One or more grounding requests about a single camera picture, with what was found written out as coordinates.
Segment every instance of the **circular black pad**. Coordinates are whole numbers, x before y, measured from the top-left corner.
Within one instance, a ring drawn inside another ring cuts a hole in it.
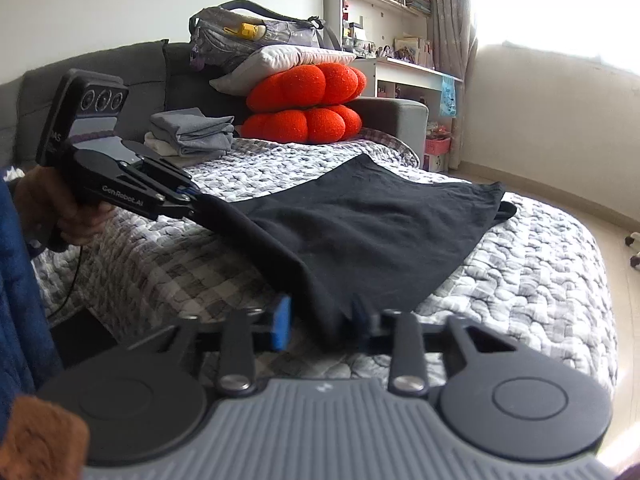
[[[443,387],[439,410],[472,446],[518,462],[552,462],[599,444],[610,401],[587,375],[522,347],[466,357]]]
[[[206,409],[203,387],[162,354],[115,350],[66,370],[38,396],[79,415],[92,465],[124,465],[184,441]]]

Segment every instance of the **blue sleeve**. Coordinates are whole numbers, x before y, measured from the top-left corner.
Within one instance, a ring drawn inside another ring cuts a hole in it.
[[[13,399],[62,370],[6,184],[0,184],[0,438]]]

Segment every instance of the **human hand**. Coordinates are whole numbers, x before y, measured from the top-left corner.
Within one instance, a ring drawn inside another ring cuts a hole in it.
[[[78,205],[55,168],[36,166],[16,185],[14,205],[22,231],[30,235],[43,224],[56,224],[62,239],[72,245],[86,245],[104,230],[115,215],[113,205]]]

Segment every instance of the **gray sofa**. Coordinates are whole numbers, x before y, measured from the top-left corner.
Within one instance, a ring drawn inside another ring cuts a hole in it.
[[[129,86],[116,132],[125,139],[143,140],[151,114],[163,110],[198,107],[209,117],[233,115],[242,124],[250,115],[244,98],[215,91],[209,80],[222,71],[207,66],[201,72],[189,67],[187,43],[168,40],[138,43],[65,59],[0,85],[0,168],[34,165],[40,133],[53,94],[69,68],[120,76]],[[359,98],[349,103],[364,126],[391,134],[422,157],[427,108],[408,100]]]

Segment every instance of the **orange flower pillow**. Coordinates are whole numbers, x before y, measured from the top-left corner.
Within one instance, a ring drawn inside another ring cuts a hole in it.
[[[327,144],[355,136],[360,116],[346,103],[359,96],[365,75],[338,63],[299,65],[274,74],[246,99],[254,112],[242,125],[245,138]]]

